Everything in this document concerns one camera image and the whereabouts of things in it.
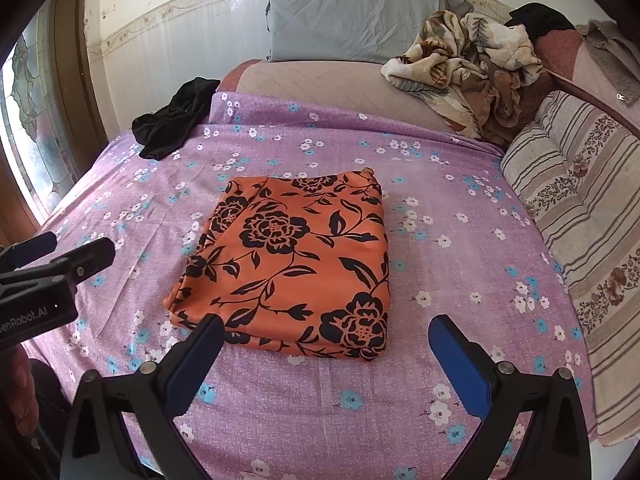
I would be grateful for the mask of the person's left hand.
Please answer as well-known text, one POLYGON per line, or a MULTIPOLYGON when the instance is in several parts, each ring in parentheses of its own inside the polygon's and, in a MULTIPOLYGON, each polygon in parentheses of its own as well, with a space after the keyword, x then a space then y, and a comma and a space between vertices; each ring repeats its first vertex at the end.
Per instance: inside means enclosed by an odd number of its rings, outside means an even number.
POLYGON ((20 344, 1 353, 1 397, 8 404, 17 431, 24 437, 31 436, 38 425, 39 406, 32 363, 20 344))

